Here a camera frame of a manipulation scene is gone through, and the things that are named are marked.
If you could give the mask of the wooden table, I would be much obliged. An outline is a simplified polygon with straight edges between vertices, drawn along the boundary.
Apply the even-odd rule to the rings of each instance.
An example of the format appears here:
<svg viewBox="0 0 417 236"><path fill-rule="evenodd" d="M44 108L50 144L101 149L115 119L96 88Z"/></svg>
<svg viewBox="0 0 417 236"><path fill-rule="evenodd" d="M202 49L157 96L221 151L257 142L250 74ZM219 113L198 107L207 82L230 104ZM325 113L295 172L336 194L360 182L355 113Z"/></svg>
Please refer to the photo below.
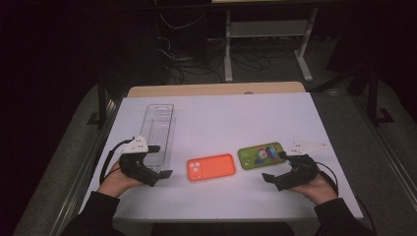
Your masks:
<svg viewBox="0 0 417 236"><path fill-rule="evenodd" d="M305 91L304 86L299 82L206 84L133 87L129 90L128 97L291 93Z"/></svg>

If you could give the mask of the white metal desk frame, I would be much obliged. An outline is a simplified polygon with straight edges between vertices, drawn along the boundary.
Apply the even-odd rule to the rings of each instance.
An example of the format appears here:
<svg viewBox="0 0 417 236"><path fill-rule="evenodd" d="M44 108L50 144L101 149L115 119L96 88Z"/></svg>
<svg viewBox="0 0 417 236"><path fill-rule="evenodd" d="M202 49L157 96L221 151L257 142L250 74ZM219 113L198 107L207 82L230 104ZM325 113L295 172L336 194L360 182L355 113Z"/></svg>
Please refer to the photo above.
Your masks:
<svg viewBox="0 0 417 236"><path fill-rule="evenodd" d="M224 76L227 83L233 81L230 42L232 38L249 37L290 37L301 36L301 44L293 51L299 69L306 82L311 82L313 76L305 61L304 55L315 24L319 9L313 8L306 20L278 20L278 21L251 21L234 22L231 12L226 12L225 22L225 55Z"/></svg>

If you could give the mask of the green printed phone case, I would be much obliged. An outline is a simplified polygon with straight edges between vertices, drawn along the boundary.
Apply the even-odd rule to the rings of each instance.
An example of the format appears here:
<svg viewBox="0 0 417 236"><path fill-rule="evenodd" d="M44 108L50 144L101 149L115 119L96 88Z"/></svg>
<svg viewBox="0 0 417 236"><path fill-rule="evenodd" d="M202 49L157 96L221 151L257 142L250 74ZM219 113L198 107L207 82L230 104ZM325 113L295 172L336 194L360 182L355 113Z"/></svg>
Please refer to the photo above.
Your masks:
<svg viewBox="0 0 417 236"><path fill-rule="evenodd" d="M280 157L283 148L280 143L273 142L238 150L238 158L244 170L251 170L284 162Z"/></svg>

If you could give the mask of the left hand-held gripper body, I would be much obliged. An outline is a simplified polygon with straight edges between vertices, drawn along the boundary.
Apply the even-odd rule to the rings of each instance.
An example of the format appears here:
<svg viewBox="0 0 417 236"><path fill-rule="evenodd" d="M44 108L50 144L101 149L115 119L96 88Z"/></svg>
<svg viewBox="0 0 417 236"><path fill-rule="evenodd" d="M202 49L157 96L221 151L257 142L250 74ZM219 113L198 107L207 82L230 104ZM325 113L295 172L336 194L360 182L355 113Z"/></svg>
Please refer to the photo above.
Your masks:
<svg viewBox="0 0 417 236"><path fill-rule="evenodd" d="M149 154L148 146L144 136L133 138L122 148L119 165L126 176L153 187L159 180L159 174L144 164L144 159Z"/></svg>

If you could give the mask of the white table cover board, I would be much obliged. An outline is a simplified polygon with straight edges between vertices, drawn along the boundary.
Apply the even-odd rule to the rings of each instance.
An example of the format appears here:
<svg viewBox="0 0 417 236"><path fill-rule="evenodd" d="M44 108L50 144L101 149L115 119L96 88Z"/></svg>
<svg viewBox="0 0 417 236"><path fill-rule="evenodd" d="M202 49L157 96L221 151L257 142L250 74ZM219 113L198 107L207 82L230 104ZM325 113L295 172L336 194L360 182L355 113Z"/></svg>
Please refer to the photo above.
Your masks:
<svg viewBox="0 0 417 236"><path fill-rule="evenodd" d="M238 168L229 177L191 182L186 163L191 158L279 142L291 149L297 142L323 145L311 157L328 166L338 180L339 194L355 217L362 212L331 146L311 96L300 93L166 96L126 98L105 144L138 135L151 104L174 107L170 178L154 186L137 187L121 197L118 220L157 221L286 221L313 219L313 204L303 196L278 191L264 174L280 175L288 164L255 170Z"/></svg>

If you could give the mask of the clear plastic tray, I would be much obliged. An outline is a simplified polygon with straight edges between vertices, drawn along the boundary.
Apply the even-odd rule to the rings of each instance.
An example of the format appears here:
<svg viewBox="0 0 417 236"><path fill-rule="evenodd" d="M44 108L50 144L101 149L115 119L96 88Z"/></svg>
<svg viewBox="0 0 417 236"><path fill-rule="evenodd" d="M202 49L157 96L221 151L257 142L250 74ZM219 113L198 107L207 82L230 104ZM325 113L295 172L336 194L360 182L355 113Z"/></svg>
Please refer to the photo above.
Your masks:
<svg viewBox="0 0 417 236"><path fill-rule="evenodd" d="M147 107L141 134L149 146L159 146L159 152L149 153L144 163L155 172L169 168L175 116L173 104L150 104Z"/></svg>

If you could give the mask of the person's right hand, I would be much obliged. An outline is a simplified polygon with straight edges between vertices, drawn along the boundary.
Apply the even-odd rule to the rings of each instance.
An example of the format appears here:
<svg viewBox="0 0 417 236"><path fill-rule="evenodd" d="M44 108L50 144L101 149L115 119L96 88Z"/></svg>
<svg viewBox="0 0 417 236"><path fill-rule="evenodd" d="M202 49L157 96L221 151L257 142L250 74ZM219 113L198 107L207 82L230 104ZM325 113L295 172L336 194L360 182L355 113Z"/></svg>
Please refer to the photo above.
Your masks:
<svg viewBox="0 0 417 236"><path fill-rule="evenodd" d="M291 188L291 191L303 195L316 206L338 198L330 183L320 174L312 182Z"/></svg>

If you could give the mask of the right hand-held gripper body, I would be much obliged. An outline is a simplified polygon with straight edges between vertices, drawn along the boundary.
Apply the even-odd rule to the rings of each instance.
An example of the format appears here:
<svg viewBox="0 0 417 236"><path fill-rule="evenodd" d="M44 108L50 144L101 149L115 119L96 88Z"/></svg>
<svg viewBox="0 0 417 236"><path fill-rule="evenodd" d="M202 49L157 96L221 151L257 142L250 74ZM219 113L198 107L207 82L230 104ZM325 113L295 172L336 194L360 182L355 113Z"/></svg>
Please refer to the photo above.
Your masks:
<svg viewBox="0 0 417 236"><path fill-rule="evenodd" d="M279 191L305 185L313 181L319 168L310 153L327 148L327 144L294 142L286 152L291 170L276 177L275 186Z"/></svg>

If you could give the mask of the person's left hand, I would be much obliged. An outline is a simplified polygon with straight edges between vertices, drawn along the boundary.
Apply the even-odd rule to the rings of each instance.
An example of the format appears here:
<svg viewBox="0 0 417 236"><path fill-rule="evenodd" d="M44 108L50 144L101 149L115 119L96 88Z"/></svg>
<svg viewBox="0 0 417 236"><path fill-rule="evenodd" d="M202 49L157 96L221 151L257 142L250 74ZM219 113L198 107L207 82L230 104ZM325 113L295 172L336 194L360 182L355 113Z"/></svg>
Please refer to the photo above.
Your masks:
<svg viewBox="0 0 417 236"><path fill-rule="evenodd" d="M115 162L110 172L106 175L97 191L103 195L119 198L127 190L142 186L143 183L126 176L121 170L118 162Z"/></svg>

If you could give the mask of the metal rail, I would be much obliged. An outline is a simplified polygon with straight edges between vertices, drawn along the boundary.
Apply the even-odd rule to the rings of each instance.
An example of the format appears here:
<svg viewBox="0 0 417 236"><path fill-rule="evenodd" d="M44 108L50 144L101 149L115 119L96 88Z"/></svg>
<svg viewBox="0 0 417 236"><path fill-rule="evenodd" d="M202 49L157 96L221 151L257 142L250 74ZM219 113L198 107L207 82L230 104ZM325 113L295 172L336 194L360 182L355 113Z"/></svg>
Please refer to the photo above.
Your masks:
<svg viewBox="0 0 417 236"><path fill-rule="evenodd" d="M101 104L98 100L85 98L74 114L50 162L53 189L59 191L61 197L57 216L47 236L60 236L79 213L117 109L112 100Z"/></svg>
<svg viewBox="0 0 417 236"><path fill-rule="evenodd" d="M414 210L417 211L417 184L411 178L404 164L401 162L398 153L381 130L381 125L392 124L394 122L393 118L385 108L378 108L376 117L372 117L368 112L368 105L361 98L353 97L352 100L361 116L366 120L369 129L376 137L380 147L383 149L385 157L387 158L387 163L397 178L406 197Z"/></svg>

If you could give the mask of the orange phone case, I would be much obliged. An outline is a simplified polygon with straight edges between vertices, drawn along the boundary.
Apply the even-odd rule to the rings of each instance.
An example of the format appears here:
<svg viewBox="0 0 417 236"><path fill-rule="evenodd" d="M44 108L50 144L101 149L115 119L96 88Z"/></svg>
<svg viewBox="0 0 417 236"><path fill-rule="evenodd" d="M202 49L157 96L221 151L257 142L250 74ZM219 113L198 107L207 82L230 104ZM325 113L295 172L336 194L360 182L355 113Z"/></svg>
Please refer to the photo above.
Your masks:
<svg viewBox="0 0 417 236"><path fill-rule="evenodd" d="M188 179L193 182L231 176L236 173L234 159L228 153L189 159L187 170Z"/></svg>

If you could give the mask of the black metal stand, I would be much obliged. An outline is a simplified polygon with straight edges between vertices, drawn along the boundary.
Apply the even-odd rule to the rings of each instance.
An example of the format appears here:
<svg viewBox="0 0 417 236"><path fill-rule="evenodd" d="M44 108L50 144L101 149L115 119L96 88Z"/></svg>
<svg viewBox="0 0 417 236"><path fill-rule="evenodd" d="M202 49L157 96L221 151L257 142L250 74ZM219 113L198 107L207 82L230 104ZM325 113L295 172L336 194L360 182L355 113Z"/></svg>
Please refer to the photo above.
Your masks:
<svg viewBox="0 0 417 236"><path fill-rule="evenodd" d="M385 108L378 106L378 69L373 66L370 69L371 75L368 83L368 104L367 115L372 124L379 127L384 123L393 123L394 120Z"/></svg>
<svg viewBox="0 0 417 236"><path fill-rule="evenodd" d="M102 76L97 81L97 105L98 111L90 115L88 125L96 125L100 130L106 121L106 90Z"/></svg>

